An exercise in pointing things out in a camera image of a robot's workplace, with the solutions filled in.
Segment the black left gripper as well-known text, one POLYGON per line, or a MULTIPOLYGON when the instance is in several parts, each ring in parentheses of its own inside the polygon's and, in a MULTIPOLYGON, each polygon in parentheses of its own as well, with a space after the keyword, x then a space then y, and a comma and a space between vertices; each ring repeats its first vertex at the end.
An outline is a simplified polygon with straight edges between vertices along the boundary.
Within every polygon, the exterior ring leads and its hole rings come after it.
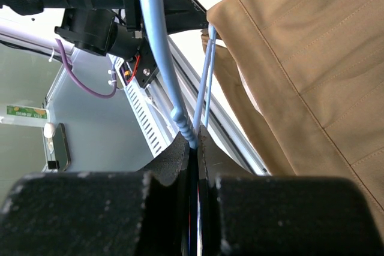
MULTIPOLYGON (((198 0, 163 0, 167 33, 206 29, 206 9, 198 0)), ((62 8, 64 16, 55 33, 93 55, 133 58, 141 40, 137 0, 1 0, 21 16, 62 8)))

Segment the tan brown skirt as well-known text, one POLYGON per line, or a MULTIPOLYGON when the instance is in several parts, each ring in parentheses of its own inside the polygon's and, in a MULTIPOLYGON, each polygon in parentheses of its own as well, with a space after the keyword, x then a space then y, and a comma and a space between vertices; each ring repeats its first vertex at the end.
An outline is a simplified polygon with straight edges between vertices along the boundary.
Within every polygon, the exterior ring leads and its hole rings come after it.
POLYGON ((383 0, 222 0, 215 76, 273 176, 336 176, 383 225, 383 0))

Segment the blue wire hanger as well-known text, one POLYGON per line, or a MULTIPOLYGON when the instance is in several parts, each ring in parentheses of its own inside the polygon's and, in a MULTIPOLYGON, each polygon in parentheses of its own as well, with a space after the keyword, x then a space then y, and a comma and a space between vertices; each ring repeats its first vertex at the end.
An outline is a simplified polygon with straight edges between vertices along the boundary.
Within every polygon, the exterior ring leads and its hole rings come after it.
POLYGON ((179 132, 189 142, 190 148, 196 150, 198 147, 198 132, 196 129, 201 120, 206 81, 212 79, 211 76, 208 76, 208 67, 213 65, 213 45, 216 41, 216 30, 212 25, 208 25, 209 41, 206 50, 204 72, 199 88, 194 119, 191 120, 184 103, 169 47, 164 2, 163 0, 140 0, 140 5, 148 41, 173 104, 173 110, 170 114, 171 118, 179 128, 179 132))

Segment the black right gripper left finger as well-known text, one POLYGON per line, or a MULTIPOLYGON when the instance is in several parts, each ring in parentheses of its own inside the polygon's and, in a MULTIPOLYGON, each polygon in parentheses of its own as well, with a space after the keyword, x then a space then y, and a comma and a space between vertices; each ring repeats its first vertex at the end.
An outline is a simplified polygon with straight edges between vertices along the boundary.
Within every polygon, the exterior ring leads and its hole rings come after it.
POLYGON ((135 172, 33 173, 1 207, 2 255, 188 255, 188 158, 177 135, 135 172))

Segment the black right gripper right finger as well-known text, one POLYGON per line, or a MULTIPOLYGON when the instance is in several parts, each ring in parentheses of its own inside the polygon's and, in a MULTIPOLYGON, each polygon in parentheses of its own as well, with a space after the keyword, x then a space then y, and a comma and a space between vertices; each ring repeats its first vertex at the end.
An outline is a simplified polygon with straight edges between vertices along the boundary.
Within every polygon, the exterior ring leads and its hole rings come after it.
POLYGON ((257 176, 199 129, 203 255, 382 255, 358 187, 339 177, 257 176))

